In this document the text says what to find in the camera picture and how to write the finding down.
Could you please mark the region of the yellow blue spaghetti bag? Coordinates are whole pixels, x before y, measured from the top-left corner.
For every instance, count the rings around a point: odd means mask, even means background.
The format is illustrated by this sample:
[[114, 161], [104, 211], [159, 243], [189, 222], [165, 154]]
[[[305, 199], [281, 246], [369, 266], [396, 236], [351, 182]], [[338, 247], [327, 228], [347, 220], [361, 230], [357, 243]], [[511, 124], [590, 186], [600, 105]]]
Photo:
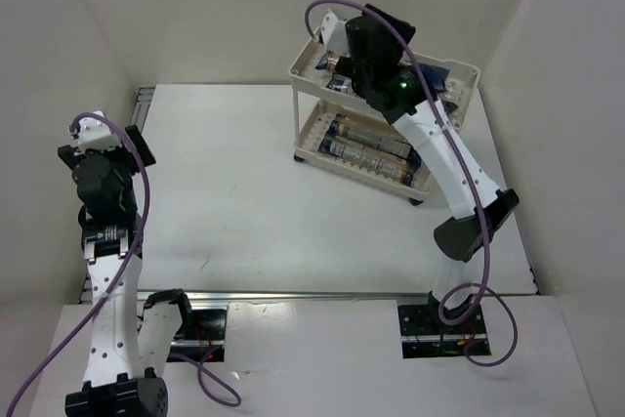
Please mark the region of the yellow blue spaghetti bag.
[[[389, 58], [365, 60], [364, 64], [371, 66], [373, 75], [376, 78], [381, 78], [383, 80], [382, 84], [390, 91], [397, 91], [401, 95], [409, 96], [411, 92], [423, 90], [421, 81], [411, 61], [403, 61], [402, 59], [396, 61], [393, 56], [390, 56]], [[353, 65], [354, 63], [350, 58], [326, 51], [314, 63], [313, 70], [329, 72], [329, 80], [333, 74], [340, 74], [350, 78], [352, 80], [352, 88], [357, 94], [353, 83]], [[434, 97], [447, 91], [445, 80], [450, 73], [448, 69], [424, 63], [419, 63], [419, 67]]]

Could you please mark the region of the long yellow spaghetti bag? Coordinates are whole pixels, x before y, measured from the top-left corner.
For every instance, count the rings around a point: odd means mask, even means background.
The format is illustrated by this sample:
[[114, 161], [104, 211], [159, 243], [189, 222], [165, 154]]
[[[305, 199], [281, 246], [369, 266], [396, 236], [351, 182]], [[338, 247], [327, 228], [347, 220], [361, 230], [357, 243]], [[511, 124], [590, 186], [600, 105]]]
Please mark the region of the long yellow spaghetti bag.
[[326, 133], [402, 158], [407, 158], [412, 150], [412, 146], [403, 139], [385, 134], [380, 129], [353, 120], [343, 114], [335, 115]]

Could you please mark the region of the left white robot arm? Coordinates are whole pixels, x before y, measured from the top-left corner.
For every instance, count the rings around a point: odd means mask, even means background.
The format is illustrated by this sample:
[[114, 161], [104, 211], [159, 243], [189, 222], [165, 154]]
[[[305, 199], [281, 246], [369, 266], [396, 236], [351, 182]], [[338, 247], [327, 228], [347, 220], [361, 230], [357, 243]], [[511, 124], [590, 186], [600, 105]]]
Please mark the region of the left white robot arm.
[[140, 131], [108, 126], [96, 114], [70, 127], [75, 146], [59, 148], [82, 203], [82, 250], [91, 279], [91, 343], [82, 388], [66, 396], [68, 416], [164, 416], [163, 378], [170, 345], [188, 323], [181, 289], [138, 303], [143, 267], [145, 210], [133, 178], [154, 164]]

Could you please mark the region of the label-side blue spaghetti bag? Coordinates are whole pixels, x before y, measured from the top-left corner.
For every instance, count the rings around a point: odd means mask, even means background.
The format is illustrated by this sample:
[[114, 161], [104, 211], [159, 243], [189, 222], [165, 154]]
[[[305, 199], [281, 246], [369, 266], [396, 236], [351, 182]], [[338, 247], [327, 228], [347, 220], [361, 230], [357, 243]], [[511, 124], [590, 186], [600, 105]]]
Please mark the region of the label-side blue spaghetti bag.
[[413, 178], [421, 166], [419, 158], [405, 159], [339, 137], [324, 137], [317, 151], [405, 186], [412, 185]]

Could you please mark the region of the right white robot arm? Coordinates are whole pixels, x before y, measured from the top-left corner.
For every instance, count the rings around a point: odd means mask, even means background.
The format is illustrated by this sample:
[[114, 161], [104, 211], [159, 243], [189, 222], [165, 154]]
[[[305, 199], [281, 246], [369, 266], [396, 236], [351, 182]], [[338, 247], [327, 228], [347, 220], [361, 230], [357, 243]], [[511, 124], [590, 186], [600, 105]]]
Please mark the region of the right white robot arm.
[[457, 325], [477, 308], [489, 279], [490, 243], [519, 204], [473, 158], [449, 122], [408, 42], [413, 27], [370, 5], [346, 23], [355, 92], [416, 149], [446, 198], [451, 217], [434, 230], [443, 254], [431, 293], [442, 323]]

